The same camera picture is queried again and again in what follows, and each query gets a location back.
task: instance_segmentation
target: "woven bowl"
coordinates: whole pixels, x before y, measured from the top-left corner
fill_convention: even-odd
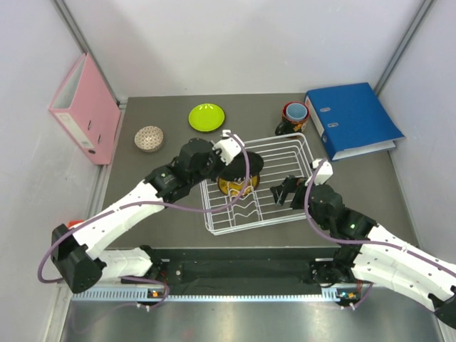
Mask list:
[[[154,152],[163,144],[163,131],[155,126],[143,127],[135,135],[135,144],[144,152]]]

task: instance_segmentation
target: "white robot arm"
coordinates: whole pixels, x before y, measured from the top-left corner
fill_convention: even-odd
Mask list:
[[[144,276],[154,264],[151,248],[105,250],[138,222],[187,196],[199,182],[225,170],[244,143],[225,130],[217,143],[191,139],[170,164],[158,167],[130,193],[88,221],[72,226],[74,233],[52,252],[51,260],[73,293],[89,289],[100,280]],[[55,244],[68,228],[55,228]]]
[[[345,207],[342,196],[324,184],[332,175],[329,162],[317,160],[312,166],[316,169],[314,186],[312,179],[288,176],[271,191],[277,205],[283,205],[288,193],[295,193],[291,208],[304,208],[316,233],[341,245],[330,265],[316,266],[315,277],[330,283],[361,280],[384,286],[417,301],[456,328],[456,265],[421,251],[373,219]],[[330,236],[320,229],[328,230]]]

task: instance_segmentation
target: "white dish rack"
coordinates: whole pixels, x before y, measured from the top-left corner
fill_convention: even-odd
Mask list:
[[[303,210],[292,210],[289,207],[293,199],[291,195],[283,207],[276,206],[269,188],[280,185],[288,175],[311,176],[310,164],[314,158],[306,137],[301,133],[293,133],[248,141],[245,142],[245,147],[263,157],[264,167],[260,172],[259,186],[232,207],[222,212],[205,213],[206,229],[213,235],[221,235],[305,219]],[[235,197],[235,192],[231,196],[224,195],[217,183],[210,180],[201,182],[199,186],[205,209],[221,207]]]

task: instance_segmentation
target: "green plate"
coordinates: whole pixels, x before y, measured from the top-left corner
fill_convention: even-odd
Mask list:
[[[195,130],[212,132],[225,121],[225,113],[214,103],[203,103],[192,109],[188,115],[188,122]]]

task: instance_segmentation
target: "red mug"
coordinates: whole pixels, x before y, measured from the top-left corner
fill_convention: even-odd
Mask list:
[[[302,102],[289,102],[282,110],[281,122],[276,128],[276,135],[300,133],[306,127],[310,112]]]

